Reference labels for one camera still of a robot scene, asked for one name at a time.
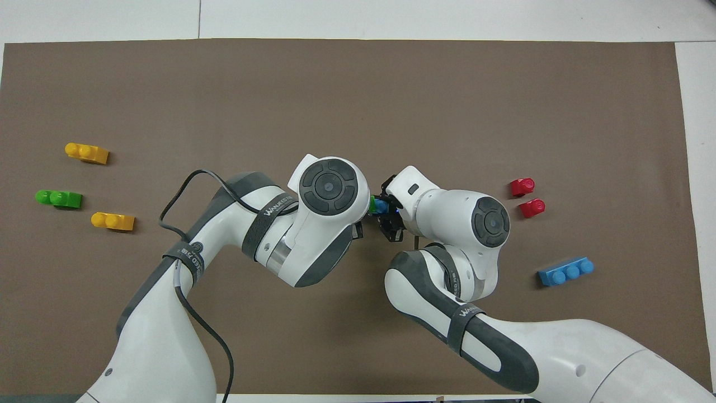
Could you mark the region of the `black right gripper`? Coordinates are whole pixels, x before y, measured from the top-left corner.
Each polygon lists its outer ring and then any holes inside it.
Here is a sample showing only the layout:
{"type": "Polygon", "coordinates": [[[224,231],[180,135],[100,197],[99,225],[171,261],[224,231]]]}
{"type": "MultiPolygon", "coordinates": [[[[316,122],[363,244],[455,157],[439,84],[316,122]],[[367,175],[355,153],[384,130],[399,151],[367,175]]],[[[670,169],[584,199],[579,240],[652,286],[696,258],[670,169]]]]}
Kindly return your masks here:
{"type": "MultiPolygon", "coordinates": [[[[389,176],[383,184],[381,184],[381,197],[385,197],[388,203],[388,214],[379,216],[379,229],[389,242],[402,242],[405,226],[401,217],[401,202],[394,196],[387,193],[387,186],[391,184],[395,176],[389,176]]],[[[351,225],[351,239],[358,240],[364,238],[362,222],[356,222],[351,225]]]]}

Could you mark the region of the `yellow toy building block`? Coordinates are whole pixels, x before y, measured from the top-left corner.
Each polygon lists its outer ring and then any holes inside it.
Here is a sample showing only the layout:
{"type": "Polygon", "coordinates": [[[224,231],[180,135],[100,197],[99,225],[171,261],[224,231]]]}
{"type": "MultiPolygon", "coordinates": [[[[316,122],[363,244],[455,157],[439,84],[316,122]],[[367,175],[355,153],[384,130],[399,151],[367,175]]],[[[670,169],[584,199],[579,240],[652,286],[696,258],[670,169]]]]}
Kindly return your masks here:
{"type": "Polygon", "coordinates": [[[99,146],[70,142],[64,147],[67,156],[87,163],[106,164],[109,151],[99,146]]]}
{"type": "Polygon", "coordinates": [[[117,231],[133,231],[135,217],[125,214],[113,214],[95,212],[91,217],[91,223],[98,228],[105,228],[117,231]]]}

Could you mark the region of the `brown table mat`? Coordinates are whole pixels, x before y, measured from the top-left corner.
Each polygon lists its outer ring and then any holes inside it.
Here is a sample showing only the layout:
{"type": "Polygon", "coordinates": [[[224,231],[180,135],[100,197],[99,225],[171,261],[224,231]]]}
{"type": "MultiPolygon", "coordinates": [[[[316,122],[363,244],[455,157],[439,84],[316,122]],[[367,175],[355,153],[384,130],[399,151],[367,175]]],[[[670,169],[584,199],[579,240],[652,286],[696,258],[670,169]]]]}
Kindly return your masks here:
{"type": "Polygon", "coordinates": [[[682,97],[671,43],[207,39],[7,44],[0,85],[0,395],[76,395],[177,235],[190,172],[286,186],[338,156],[378,193],[412,165],[501,200],[494,318],[585,318],[711,387],[682,97]],[[67,156],[74,142],[106,164],[67,156]],[[516,198],[510,183],[530,177],[516,198]],[[79,209],[39,190],[82,194],[79,209]],[[539,198],[545,211],[522,216],[539,198]],[[133,231],[92,225],[135,217],[133,231]],[[575,257],[593,273],[547,287],[575,257]]]}

